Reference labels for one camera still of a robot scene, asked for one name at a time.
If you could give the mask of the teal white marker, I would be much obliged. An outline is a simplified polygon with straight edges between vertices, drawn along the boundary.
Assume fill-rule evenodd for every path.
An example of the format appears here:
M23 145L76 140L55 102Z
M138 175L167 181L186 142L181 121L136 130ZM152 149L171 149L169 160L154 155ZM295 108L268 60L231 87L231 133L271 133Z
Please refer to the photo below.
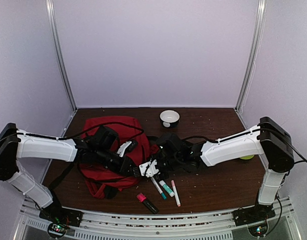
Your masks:
M159 186L159 184L157 183L157 181L155 180L154 177L151 177L150 180L152 181L153 185L155 186L155 188L157 189L157 191L159 192L159 194L161 195L161 197L166 200L167 197L164 194L163 190L161 189L161 187Z

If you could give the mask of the pink white marker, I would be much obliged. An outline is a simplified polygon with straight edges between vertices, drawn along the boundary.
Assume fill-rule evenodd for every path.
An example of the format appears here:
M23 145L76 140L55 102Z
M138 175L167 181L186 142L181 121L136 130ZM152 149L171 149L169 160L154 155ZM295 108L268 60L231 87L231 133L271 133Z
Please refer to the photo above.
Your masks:
M171 180L172 190L174 192L175 201L178 207L181 207L181 201L178 195L177 187L174 180Z

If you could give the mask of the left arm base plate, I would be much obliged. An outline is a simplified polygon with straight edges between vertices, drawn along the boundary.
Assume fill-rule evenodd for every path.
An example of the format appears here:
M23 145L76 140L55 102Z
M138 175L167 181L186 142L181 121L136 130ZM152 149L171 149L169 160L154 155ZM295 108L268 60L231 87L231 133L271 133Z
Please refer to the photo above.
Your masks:
M68 208L61 208L58 210L48 210L43 208L39 213L39 217L63 226L79 227L83 218L83 213Z

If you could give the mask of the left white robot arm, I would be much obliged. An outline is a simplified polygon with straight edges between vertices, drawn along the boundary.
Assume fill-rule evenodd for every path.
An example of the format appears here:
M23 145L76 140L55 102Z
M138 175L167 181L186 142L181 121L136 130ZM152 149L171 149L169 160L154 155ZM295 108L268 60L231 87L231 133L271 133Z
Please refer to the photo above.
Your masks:
M0 133L0 181L10 183L54 222L61 222L66 212L54 190L64 175L44 186L19 159L61 160L70 167L77 166L88 182L123 189L149 173L145 163L148 156L144 131L124 122L99 123L67 137L34 134L8 123Z

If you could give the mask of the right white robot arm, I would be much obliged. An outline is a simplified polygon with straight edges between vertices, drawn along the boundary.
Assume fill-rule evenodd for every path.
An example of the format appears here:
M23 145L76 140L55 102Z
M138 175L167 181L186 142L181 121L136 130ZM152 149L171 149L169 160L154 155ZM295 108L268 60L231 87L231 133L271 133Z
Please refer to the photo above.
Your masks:
M178 168L196 168L200 163L213 167L238 158L264 155L268 161L267 169L258 191L257 204L249 213L255 221L269 213L269 206L273 204L286 174L296 164L294 154L298 153L289 133L267 116L247 130L217 140L192 143L188 138L166 133L156 140L156 146L152 161L161 174Z

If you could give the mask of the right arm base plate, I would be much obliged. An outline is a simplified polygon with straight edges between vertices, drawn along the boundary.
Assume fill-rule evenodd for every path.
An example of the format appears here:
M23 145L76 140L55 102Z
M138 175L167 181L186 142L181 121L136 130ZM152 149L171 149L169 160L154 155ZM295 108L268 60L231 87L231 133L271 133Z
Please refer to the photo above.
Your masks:
M273 205L259 205L239 208L232 212L233 220L236 226L249 225L276 216Z

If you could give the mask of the white green glue stick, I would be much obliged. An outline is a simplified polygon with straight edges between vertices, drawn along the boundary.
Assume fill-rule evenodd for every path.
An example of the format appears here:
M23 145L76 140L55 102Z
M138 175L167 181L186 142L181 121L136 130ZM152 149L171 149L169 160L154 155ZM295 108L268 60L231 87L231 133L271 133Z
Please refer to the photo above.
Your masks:
M169 194L170 197L174 197L175 193L174 191L167 185L167 183L164 180L160 180L159 184L163 187L163 189Z

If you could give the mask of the red backpack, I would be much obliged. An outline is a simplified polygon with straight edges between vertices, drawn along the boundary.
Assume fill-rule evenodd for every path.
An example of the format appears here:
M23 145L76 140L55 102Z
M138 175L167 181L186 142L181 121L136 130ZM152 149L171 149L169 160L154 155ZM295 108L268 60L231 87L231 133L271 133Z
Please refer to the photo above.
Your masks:
M85 121L81 140L84 146L71 163L49 188L54 190L76 166L83 176L90 194L97 199L112 199L119 191L138 184L141 177L120 175L124 159L132 159L138 167L149 160L156 147L151 146L138 119L130 116L104 116ZM119 157L119 147L131 140L137 147L123 157Z

